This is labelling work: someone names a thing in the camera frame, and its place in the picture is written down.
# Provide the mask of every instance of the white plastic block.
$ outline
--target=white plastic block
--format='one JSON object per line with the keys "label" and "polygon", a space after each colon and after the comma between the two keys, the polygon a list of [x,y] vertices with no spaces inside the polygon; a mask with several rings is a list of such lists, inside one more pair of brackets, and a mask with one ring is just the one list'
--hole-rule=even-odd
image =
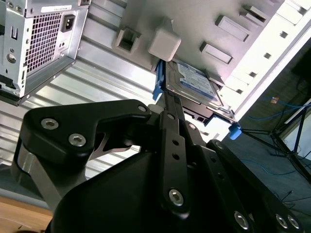
{"label": "white plastic block", "polygon": [[166,62],[173,59],[181,38],[173,30],[172,20],[164,18],[161,25],[155,30],[155,36],[148,52]]}

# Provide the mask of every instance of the silver screw head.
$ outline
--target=silver screw head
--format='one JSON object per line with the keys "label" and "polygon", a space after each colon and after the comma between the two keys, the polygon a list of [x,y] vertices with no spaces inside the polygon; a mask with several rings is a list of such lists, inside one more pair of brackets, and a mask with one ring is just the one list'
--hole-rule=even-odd
{"label": "silver screw head", "polygon": [[182,206],[184,204],[183,195],[177,189],[171,189],[169,191],[169,197],[171,202],[176,206]]}
{"label": "silver screw head", "polygon": [[58,128],[58,122],[51,118],[45,118],[41,121],[41,126],[47,130],[55,130]]}
{"label": "silver screw head", "polygon": [[68,141],[75,147],[82,147],[86,144],[86,138],[78,133],[73,133],[70,135]]}
{"label": "silver screw head", "polygon": [[11,3],[10,1],[8,1],[7,5],[8,5],[8,7],[9,7],[9,8],[11,8],[11,9],[13,9],[13,8],[14,8],[13,3]]}
{"label": "silver screw head", "polygon": [[16,7],[17,12],[21,13],[22,12],[22,8],[20,6]]}
{"label": "silver screw head", "polygon": [[296,228],[299,229],[299,224],[298,222],[290,215],[287,216],[289,222]]}
{"label": "silver screw head", "polygon": [[276,214],[276,220],[278,221],[278,223],[285,229],[288,228],[287,223],[285,222],[285,220],[278,214]]}
{"label": "silver screw head", "polygon": [[242,227],[244,230],[248,230],[249,224],[246,218],[239,211],[234,212],[234,218],[240,227]]}
{"label": "silver screw head", "polygon": [[224,149],[223,146],[219,142],[216,142],[215,144],[219,149],[222,149],[222,150]]}
{"label": "silver screw head", "polygon": [[144,106],[138,106],[138,109],[141,110],[142,112],[146,112],[147,109]]}
{"label": "silver screw head", "polygon": [[195,125],[194,125],[194,124],[191,124],[191,123],[189,123],[189,127],[192,128],[193,130],[196,129]]}
{"label": "silver screw head", "polygon": [[170,119],[172,119],[172,120],[174,120],[175,119],[175,117],[172,115],[172,114],[167,114],[167,116],[170,118]]}

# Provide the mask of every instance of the corrugated metal panel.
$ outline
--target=corrugated metal panel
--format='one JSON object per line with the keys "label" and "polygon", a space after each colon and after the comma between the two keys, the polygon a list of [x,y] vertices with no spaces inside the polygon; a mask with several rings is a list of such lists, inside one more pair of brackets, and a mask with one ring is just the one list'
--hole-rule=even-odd
{"label": "corrugated metal panel", "polygon": [[[20,107],[0,101],[0,159],[4,164],[10,165],[22,119],[32,108],[126,99],[154,103],[155,75],[109,52],[123,13],[124,8],[111,1],[94,0],[77,63]],[[132,147],[94,159],[87,164],[86,176],[93,177],[138,150]]]}

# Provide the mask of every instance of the wooden floor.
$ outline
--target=wooden floor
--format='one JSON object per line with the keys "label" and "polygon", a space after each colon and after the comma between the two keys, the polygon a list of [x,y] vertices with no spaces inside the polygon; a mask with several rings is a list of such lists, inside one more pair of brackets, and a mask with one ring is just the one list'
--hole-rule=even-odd
{"label": "wooden floor", "polygon": [[49,210],[0,197],[0,232],[44,232],[52,219]]}

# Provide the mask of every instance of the rectangular slot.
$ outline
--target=rectangular slot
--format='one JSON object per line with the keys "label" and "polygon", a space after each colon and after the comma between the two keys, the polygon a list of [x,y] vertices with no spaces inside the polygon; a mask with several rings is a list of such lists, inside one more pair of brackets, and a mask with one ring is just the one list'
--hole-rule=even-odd
{"label": "rectangular slot", "polygon": [[197,120],[200,121],[200,122],[203,122],[203,121],[204,121],[204,118],[199,116],[199,117],[197,118]]}
{"label": "rectangular slot", "polygon": [[254,6],[245,6],[246,12],[241,12],[240,16],[249,20],[254,26],[264,26],[268,16]]}
{"label": "rectangular slot", "polygon": [[116,40],[116,47],[128,53],[133,53],[139,45],[139,38],[140,34],[132,29],[121,29]]}
{"label": "rectangular slot", "polygon": [[249,13],[251,13],[256,19],[264,23],[267,20],[267,15],[257,9],[255,6],[246,6],[245,10],[247,10]]}
{"label": "rectangular slot", "polygon": [[253,78],[256,77],[256,75],[257,75],[257,74],[254,73],[254,72],[250,72],[250,73],[249,73],[249,76],[251,76],[251,77],[253,77]]}
{"label": "rectangular slot", "polygon": [[220,51],[218,48],[207,44],[206,42],[204,42],[200,48],[202,53],[207,53],[217,59],[219,59],[220,61],[229,64],[232,61],[232,57],[229,56],[228,54]]}
{"label": "rectangular slot", "polygon": [[216,25],[243,42],[245,42],[250,35],[250,31],[226,16],[220,16],[216,21]]}
{"label": "rectangular slot", "polygon": [[280,36],[285,39],[288,36],[288,34],[286,32],[284,32],[284,31],[282,31],[280,33]]}
{"label": "rectangular slot", "polygon": [[270,57],[271,57],[271,54],[269,54],[269,53],[264,54],[264,58],[270,59]]}
{"label": "rectangular slot", "polygon": [[18,28],[11,26],[11,38],[14,40],[18,39]]}

